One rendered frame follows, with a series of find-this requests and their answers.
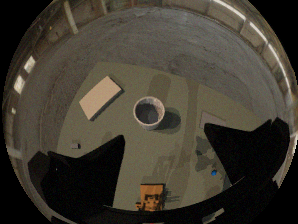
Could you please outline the grey open cylinder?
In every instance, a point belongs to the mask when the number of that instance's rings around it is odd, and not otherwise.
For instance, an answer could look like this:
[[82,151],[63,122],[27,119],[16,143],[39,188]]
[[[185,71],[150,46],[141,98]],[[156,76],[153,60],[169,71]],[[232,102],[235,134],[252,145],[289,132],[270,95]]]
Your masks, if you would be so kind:
[[141,127],[153,131],[164,116],[164,105],[154,96],[145,96],[134,105],[134,116]]

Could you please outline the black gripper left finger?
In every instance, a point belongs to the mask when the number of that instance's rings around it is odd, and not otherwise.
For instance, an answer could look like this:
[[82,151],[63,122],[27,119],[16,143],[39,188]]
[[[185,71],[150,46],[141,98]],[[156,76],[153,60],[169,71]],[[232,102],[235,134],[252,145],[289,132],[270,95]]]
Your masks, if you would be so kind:
[[77,159],[51,151],[48,156],[55,163],[56,169],[76,177],[93,196],[102,201],[102,205],[113,206],[124,148],[125,137],[118,135]]

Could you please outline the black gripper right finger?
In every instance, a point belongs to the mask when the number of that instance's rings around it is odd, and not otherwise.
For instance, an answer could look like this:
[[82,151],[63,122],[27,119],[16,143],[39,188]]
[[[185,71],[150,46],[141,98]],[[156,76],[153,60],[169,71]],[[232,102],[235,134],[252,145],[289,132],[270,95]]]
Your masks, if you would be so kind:
[[212,144],[214,152],[217,153],[222,167],[225,168],[231,185],[245,177],[242,173],[250,163],[254,152],[257,151],[259,140],[270,127],[271,119],[251,132],[205,123],[205,135]]

